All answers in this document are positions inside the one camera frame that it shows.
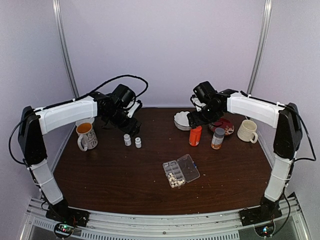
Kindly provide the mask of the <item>orange pill bottle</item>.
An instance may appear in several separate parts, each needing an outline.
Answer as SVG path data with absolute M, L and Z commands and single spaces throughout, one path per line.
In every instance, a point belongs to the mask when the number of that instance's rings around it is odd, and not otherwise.
M 192 147 L 198 146 L 200 143 L 201 135 L 202 135 L 202 126 L 192 128 L 189 133 L 189 140 L 188 140 L 189 144 Z

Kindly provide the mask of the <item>shorter small white bottle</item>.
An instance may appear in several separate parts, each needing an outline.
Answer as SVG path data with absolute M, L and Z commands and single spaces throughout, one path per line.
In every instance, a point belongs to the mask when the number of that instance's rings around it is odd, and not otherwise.
M 135 138 L 135 146 L 136 148 L 140 149 L 142 147 L 142 140 L 140 137 Z

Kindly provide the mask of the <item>grey capped white orange bottle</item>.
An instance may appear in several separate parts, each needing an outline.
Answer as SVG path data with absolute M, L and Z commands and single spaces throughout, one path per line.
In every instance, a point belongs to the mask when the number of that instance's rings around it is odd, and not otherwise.
M 216 128 L 213 133 L 211 140 L 211 148 L 214 150 L 219 150 L 222 147 L 222 143 L 225 137 L 225 130 L 223 128 Z

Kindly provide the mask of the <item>clear plastic pill organizer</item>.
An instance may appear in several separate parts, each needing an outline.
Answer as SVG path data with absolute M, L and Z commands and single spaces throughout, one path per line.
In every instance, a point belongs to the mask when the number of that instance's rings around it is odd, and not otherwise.
M 177 160 L 164 162 L 162 167 L 167 180 L 169 173 L 172 173 L 177 179 L 175 182 L 184 182 L 184 185 L 197 180 L 201 176 L 197 165 L 189 154 L 185 154 Z

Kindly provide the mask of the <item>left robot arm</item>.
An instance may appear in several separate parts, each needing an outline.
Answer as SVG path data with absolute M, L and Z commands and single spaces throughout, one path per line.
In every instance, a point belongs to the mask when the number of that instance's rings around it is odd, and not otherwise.
M 141 128 L 135 113 L 142 106 L 142 101 L 132 89 L 119 84 L 111 93 L 93 91 L 83 97 L 50 106 L 27 105 L 23 108 L 17 134 L 23 160 L 34 176 L 38 188 L 53 205 L 53 215 L 61 222 L 69 221 L 72 211 L 61 203 L 64 194 L 48 162 L 49 138 L 54 132 L 70 127 L 77 121 L 92 118 L 100 118 L 133 137 Z

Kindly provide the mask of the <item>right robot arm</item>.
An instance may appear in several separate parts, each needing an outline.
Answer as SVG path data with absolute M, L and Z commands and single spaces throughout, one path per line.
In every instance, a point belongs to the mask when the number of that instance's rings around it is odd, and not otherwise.
M 297 105 L 292 102 L 287 105 L 272 103 L 234 89 L 217 91 L 209 81 L 199 83 L 193 93 L 201 104 L 198 110 L 187 114 L 188 124 L 193 129 L 213 123 L 225 113 L 230 113 L 248 117 L 273 130 L 271 175 L 261 198 L 261 206 L 256 210 L 259 220 L 268 220 L 276 212 L 275 205 L 291 180 L 302 141 L 302 123 Z

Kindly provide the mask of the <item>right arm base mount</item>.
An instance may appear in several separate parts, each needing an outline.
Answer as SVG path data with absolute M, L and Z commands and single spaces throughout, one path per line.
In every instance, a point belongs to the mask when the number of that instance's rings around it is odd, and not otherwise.
M 271 237 L 276 231 L 275 219 L 283 215 L 279 201 L 280 199 L 271 201 L 263 196 L 259 206 L 240 210 L 239 217 L 242 226 L 254 225 L 255 233 L 259 237 Z

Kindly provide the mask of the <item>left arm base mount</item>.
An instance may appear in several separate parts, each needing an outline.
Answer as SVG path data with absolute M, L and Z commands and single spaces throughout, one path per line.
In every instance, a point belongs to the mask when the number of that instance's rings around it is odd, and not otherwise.
M 62 201 L 52 204 L 43 193 L 44 203 L 47 204 L 45 217 L 57 223 L 53 227 L 53 233 L 61 240 L 69 238 L 76 227 L 86 227 L 90 213 L 86 210 L 69 207 L 68 201 L 63 197 Z

